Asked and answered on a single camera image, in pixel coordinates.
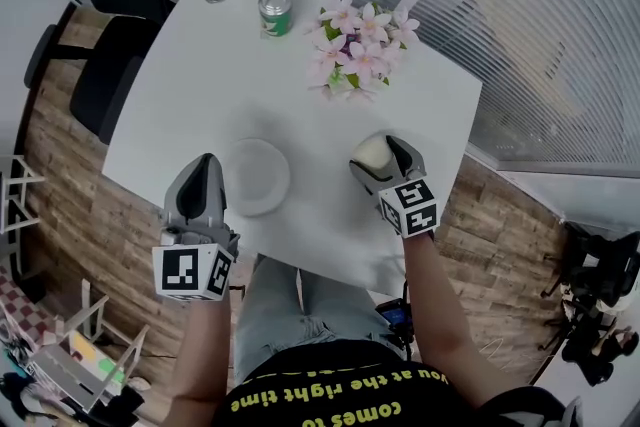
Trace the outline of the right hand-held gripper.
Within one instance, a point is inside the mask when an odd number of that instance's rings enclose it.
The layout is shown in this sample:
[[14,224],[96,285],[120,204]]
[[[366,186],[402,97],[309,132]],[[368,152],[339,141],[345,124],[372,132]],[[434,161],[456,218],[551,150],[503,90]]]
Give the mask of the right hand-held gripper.
[[371,168],[357,160],[349,161],[356,180],[376,200],[376,209],[402,238],[432,232],[439,226],[439,203],[424,177],[427,171],[422,155],[405,140],[386,136],[401,176],[396,180],[388,165]]

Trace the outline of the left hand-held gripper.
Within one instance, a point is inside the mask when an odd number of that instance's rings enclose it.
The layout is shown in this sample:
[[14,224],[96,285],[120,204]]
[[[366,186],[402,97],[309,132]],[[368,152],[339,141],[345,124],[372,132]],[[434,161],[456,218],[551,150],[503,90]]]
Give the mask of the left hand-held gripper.
[[158,295],[185,302],[224,299],[240,240],[224,224],[226,208],[222,167],[215,155],[199,156],[177,175],[165,195],[169,216],[152,248]]

